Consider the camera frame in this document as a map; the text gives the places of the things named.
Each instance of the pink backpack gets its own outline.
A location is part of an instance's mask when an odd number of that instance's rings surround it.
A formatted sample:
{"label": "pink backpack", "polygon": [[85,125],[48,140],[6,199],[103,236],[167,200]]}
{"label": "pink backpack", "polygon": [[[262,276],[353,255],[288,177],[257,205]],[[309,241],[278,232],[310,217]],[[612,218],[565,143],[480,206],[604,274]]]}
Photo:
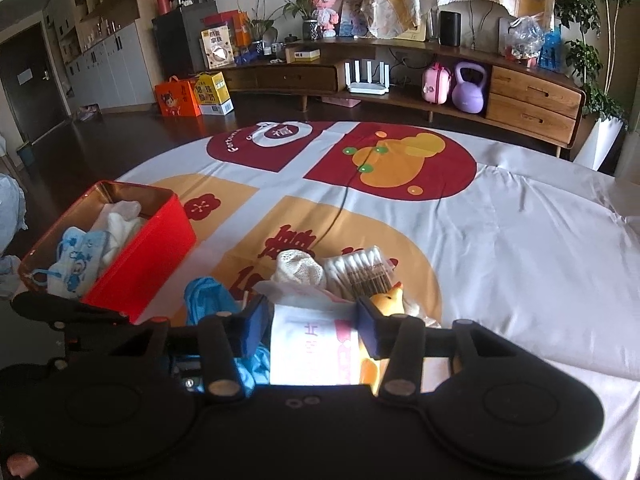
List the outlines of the pink backpack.
{"label": "pink backpack", "polygon": [[443,104],[449,97],[451,72],[436,62],[422,74],[422,98],[425,101]]}

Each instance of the blue face mask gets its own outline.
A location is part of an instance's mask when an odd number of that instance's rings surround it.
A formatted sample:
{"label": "blue face mask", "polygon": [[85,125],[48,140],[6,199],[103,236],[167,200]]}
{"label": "blue face mask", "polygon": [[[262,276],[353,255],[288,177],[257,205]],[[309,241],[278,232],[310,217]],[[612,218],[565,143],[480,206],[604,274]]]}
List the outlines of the blue face mask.
{"label": "blue face mask", "polygon": [[98,277],[100,258],[107,243],[106,231],[85,233],[77,227],[65,231],[58,245],[58,260],[49,269],[36,269],[34,274],[46,274],[47,292],[61,298],[82,298]]}

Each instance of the yellow duck toy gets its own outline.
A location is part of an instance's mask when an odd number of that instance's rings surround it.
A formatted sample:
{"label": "yellow duck toy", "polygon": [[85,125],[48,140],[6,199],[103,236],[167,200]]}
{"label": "yellow duck toy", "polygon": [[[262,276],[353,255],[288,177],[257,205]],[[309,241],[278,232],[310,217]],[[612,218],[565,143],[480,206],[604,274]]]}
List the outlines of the yellow duck toy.
{"label": "yellow duck toy", "polygon": [[[402,283],[396,283],[386,294],[373,295],[370,300],[384,316],[404,314],[404,307],[402,307]],[[361,359],[360,384],[368,384],[371,386],[373,393],[377,394],[378,387],[380,386],[381,361],[375,361],[369,357],[369,353],[367,352],[362,339],[358,338],[358,341],[360,343]]]}

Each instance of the black speaker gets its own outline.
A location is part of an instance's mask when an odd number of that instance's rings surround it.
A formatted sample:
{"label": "black speaker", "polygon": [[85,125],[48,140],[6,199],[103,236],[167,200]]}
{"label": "black speaker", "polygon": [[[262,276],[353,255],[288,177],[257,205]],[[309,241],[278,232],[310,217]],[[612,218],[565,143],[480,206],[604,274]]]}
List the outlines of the black speaker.
{"label": "black speaker", "polygon": [[460,46],[460,13],[440,11],[440,44]]}

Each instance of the drawer handle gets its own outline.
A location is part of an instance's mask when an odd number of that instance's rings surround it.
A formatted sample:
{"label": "drawer handle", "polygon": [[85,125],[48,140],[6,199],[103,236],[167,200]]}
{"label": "drawer handle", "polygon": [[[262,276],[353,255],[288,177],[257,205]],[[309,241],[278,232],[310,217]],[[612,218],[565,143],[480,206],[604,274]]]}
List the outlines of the drawer handle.
{"label": "drawer handle", "polygon": [[544,122],[542,119],[534,117],[533,115],[527,115],[527,114],[520,114],[520,115],[523,119],[526,119],[527,121],[537,121],[539,124],[542,124]]}
{"label": "drawer handle", "polygon": [[544,90],[541,90],[540,88],[535,88],[533,86],[529,86],[529,87],[527,87],[527,90],[535,90],[536,92],[540,92],[541,94],[544,94],[545,97],[549,97],[549,92],[545,92]]}

